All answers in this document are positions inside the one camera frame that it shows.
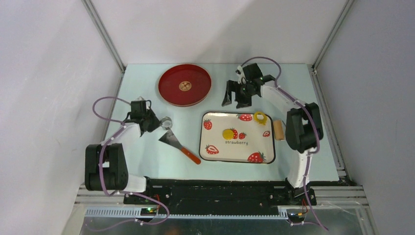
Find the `yellow dough piece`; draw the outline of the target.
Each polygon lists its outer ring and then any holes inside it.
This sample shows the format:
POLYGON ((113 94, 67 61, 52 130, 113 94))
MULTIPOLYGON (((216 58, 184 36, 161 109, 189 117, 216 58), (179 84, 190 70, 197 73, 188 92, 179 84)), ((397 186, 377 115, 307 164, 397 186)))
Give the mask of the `yellow dough piece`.
POLYGON ((226 140, 231 140, 233 139, 234 132, 231 129, 225 129, 222 133, 222 136, 226 140))

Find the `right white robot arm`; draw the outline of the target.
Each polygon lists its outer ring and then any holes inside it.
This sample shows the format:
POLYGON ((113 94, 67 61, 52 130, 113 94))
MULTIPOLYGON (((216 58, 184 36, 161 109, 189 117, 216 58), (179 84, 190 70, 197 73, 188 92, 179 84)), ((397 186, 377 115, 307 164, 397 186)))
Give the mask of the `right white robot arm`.
POLYGON ((236 101, 237 108, 252 105, 252 97, 258 96, 269 101, 280 110, 285 118, 285 140, 294 153, 294 161, 287 177, 290 188, 285 190, 285 200, 292 205, 304 199, 309 183, 312 156, 319 152, 323 138, 323 125, 318 104, 305 103, 285 91, 277 83, 277 76, 264 75, 253 63, 236 69, 238 80, 226 82, 222 106, 236 101))

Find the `strawberry print tray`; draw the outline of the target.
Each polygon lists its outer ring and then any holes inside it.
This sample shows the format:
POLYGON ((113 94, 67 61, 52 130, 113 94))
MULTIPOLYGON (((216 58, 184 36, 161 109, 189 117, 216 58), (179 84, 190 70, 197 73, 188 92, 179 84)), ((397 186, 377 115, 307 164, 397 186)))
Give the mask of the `strawberry print tray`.
POLYGON ((208 112, 202 117, 199 155, 203 160, 270 164, 276 158, 273 120, 263 112, 208 112), (225 129, 234 132, 226 140, 225 129))

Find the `orange handled spatula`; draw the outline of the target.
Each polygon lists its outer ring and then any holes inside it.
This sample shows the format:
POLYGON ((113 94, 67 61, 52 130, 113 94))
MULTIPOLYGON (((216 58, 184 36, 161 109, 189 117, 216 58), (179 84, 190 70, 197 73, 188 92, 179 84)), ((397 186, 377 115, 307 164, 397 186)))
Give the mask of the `orange handled spatula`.
POLYGON ((178 150, 180 150, 185 156, 187 156, 192 162, 197 165, 201 164, 201 160, 196 157, 192 152, 185 148, 177 139, 171 129, 168 129, 160 138, 159 141, 168 144, 178 150))

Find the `round red plate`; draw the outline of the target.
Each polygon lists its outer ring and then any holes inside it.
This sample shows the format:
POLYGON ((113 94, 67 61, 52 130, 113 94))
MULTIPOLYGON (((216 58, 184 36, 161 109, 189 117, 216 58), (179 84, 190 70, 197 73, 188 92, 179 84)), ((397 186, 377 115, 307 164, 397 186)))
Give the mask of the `round red plate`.
POLYGON ((158 92, 171 105, 189 107, 202 102, 212 87, 210 74, 194 64, 169 68, 158 81, 158 92))

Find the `small clear glass cup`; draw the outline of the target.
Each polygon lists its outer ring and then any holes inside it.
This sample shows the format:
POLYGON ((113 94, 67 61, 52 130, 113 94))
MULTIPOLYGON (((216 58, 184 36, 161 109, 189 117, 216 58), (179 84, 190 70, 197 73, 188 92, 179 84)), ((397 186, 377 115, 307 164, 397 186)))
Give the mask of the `small clear glass cup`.
POLYGON ((160 127, 163 130, 170 130, 173 126, 172 119, 170 117, 163 117, 160 120, 160 127))

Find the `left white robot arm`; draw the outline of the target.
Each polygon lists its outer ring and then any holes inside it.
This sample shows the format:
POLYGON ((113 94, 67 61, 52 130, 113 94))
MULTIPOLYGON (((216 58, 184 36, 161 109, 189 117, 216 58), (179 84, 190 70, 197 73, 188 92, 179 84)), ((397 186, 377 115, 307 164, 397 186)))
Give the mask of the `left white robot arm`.
POLYGON ((138 99, 127 102, 130 111, 123 120, 115 122, 120 127, 99 144, 90 144, 85 151, 85 177, 87 190, 136 192, 136 198, 143 204, 154 200, 155 191, 146 185, 144 176, 132 172, 131 160, 138 151, 136 142, 145 132, 159 128, 160 120, 152 110, 151 100, 138 99))

